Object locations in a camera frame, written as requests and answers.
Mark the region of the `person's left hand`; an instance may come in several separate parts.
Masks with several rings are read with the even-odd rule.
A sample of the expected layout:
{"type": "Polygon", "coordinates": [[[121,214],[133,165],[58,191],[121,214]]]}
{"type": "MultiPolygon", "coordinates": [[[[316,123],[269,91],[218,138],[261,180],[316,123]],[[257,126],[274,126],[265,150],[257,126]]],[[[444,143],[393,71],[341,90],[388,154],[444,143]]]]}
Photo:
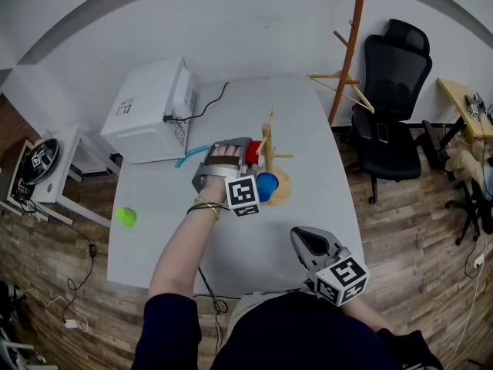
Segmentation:
{"type": "MultiPolygon", "coordinates": [[[[239,156],[241,150],[234,145],[220,145],[214,151],[214,156],[239,156]]],[[[226,200],[226,188],[223,177],[208,176],[199,197],[205,201],[223,204],[226,200]]]]}

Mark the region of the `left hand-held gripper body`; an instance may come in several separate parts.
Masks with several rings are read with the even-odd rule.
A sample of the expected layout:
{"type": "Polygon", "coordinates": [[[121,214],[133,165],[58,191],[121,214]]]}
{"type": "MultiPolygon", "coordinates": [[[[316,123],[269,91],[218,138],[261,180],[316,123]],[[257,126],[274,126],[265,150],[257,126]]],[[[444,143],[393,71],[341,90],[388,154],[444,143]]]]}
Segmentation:
{"type": "Polygon", "coordinates": [[[245,139],[250,137],[238,137],[229,140],[217,141],[213,143],[204,160],[193,177],[192,184],[199,193],[208,176],[218,176],[224,178],[226,188],[226,200],[228,208],[238,217],[257,214],[260,212],[260,199],[257,191],[257,182],[255,170],[249,176],[240,175],[240,157],[239,156],[214,156],[213,151],[220,145],[241,146],[245,139]]]}

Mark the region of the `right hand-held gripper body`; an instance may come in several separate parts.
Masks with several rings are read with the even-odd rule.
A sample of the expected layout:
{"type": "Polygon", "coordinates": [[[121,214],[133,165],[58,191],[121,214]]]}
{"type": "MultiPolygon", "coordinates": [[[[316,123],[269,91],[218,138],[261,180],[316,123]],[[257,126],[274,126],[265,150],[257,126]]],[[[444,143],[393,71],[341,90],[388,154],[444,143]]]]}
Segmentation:
{"type": "Polygon", "coordinates": [[[304,283],[318,298],[341,306],[364,291],[369,275],[366,265],[342,247],[312,261],[304,283]]]}

